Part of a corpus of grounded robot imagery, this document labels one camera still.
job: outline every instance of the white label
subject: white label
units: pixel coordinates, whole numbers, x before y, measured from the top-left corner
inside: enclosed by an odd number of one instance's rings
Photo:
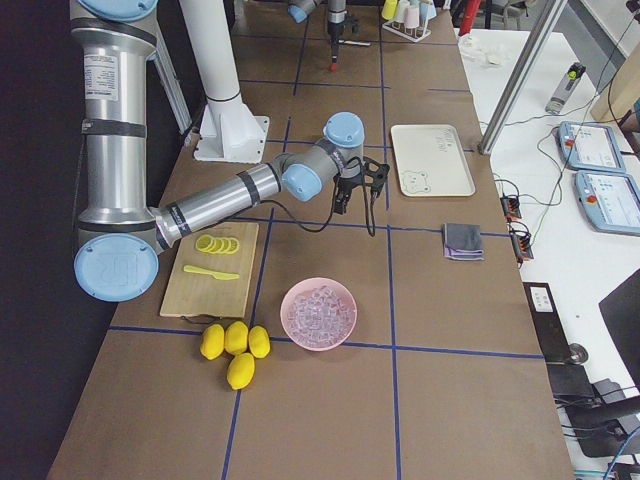
[[[118,57],[84,56],[84,97],[118,101]]]
[[[553,312],[553,305],[546,288],[531,287],[531,298],[536,312]]]

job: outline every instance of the folded gray cloth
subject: folded gray cloth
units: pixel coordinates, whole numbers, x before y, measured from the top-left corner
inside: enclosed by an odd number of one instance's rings
[[[484,260],[480,225],[445,223],[444,256],[452,260]]]

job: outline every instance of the brown table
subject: brown table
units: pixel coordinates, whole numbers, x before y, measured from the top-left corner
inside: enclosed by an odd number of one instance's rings
[[[271,117],[265,159],[308,148],[340,110],[363,119],[365,153],[392,167],[392,125],[447,123],[477,192],[411,199],[392,176],[373,239],[355,194],[317,235],[269,205],[245,212],[260,225],[245,321],[266,326],[273,350],[240,392],[225,382],[228,358],[200,356],[203,327],[158,316],[175,249],[162,254],[152,288],[119,305],[49,478],[573,478],[489,159],[475,153],[449,14],[411,44],[381,32],[377,8],[354,7],[373,44],[343,47],[330,73],[320,12],[294,25],[282,4],[242,5],[234,51],[245,102]],[[163,203],[246,168],[197,162],[192,149]],[[320,222],[329,197],[278,199]],[[443,222],[479,224],[485,261],[445,259]],[[293,344],[279,321],[286,291],[314,276],[358,304],[348,342],[324,353]]]

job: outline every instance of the pink bowl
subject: pink bowl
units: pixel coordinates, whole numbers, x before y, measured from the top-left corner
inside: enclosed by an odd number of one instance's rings
[[[342,304],[347,308],[347,313],[336,318],[326,320],[323,317],[319,322],[304,323],[290,318],[289,312],[294,309],[294,300],[298,295],[311,295],[315,289],[323,286],[329,287]],[[349,290],[330,278],[308,278],[297,283],[287,292],[280,307],[280,321],[285,333],[307,350],[321,352],[337,347],[344,342],[354,327],[357,317],[356,302]]]

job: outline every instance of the wooden cutting board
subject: wooden cutting board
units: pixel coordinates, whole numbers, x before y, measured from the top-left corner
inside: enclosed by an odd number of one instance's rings
[[[232,255],[202,253],[196,240],[208,233],[214,237],[235,237],[240,249]],[[160,315],[163,317],[244,318],[253,258],[258,238],[258,224],[228,222],[189,235],[180,241],[169,284],[164,294]],[[237,273],[237,280],[216,280],[210,275],[182,271],[184,265],[196,265],[221,272]]]

